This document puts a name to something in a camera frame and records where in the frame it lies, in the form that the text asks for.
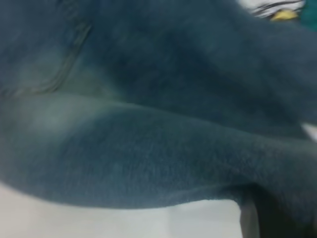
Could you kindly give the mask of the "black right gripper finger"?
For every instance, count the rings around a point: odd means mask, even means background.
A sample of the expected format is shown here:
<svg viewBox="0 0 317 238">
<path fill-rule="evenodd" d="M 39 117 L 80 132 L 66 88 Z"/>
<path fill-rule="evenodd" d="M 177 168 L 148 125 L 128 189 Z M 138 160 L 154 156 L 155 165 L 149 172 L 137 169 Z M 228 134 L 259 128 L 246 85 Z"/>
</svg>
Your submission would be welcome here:
<svg viewBox="0 0 317 238">
<path fill-rule="evenodd" d="M 256 197 L 261 238 L 292 238 L 293 222 L 270 196 Z"/>
</svg>

